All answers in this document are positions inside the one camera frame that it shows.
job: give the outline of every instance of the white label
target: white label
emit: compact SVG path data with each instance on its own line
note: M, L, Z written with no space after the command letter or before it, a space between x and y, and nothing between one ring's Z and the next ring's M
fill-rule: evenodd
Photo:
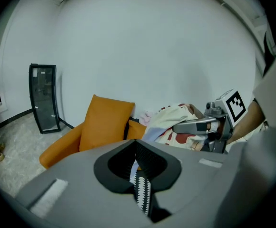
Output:
M52 210L54 204L58 201L67 186L67 181L56 179L43 196L30 208L30 212L44 219Z
M38 69L34 68L32 71L32 77L37 77L38 76Z
M215 168L221 168L223 163L220 162L216 162L216 161L210 161L210 160L206 160L206 159L200 159L199 163L204 164L204 165L208 165L208 166L212 166Z

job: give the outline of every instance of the glass panel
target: glass panel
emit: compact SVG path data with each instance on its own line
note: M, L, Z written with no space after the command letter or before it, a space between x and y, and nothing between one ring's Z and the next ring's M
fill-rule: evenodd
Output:
M58 129L52 100L53 68L33 68L31 87L35 110L42 130Z

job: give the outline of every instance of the robotic arm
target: robotic arm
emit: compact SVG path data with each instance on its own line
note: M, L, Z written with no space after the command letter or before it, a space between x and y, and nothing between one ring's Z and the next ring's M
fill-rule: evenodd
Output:
M232 89L214 102L207 103L204 118L179 123L173 127L173 131L196 135L208 134L208 142L202 150L223 153L227 140L232 136L234 126L242 119L245 113L246 108L238 91ZM218 130L208 131L207 124L217 121L223 124L222 130L219 132Z

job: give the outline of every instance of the armchair armrest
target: armchair armrest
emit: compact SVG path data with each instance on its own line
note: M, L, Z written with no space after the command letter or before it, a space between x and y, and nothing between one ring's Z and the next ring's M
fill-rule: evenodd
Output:
M48 169L65 157L79 152L82 128L83 123L72 129L45 150L39 157L41 165Z

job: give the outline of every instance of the black frame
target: black frame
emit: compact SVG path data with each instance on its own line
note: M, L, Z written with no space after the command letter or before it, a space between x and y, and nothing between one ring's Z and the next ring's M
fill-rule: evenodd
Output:
M52 85L51 85L51 95L52 95L52 104L53 104L53 111L54 111L54 115L55 115L55 119L56 119L56 124L57 124L57 129L52 129L52 130L42 130L40 123L39 123L39 119L37 116L37 112L35 109L35 105L34 105L34 100L33 100L33 94L32 94L32 85L31 85L31 77L32 77L32 73L33 73L33 69L34 68L52 68L52 76L51 76L51 81L52 81ZM56 100L56 65L39 65L39 64L31 64L29 67L29 93L30 93L30 101L31 101L31 107L33 110L33 115L34 115L34 119L38 125L39 128L39 132L41 134L44 133L55 133L55 132L60 132L61 128L60 128L60 124L59 124L59 114L58 114L58 108L57 108L57 100Z
M111 192L133 193L134 185L129 178L135 159L150 181L152 193L171 188L182 171L177 158L134 139L98 157L94 163L95 177Z

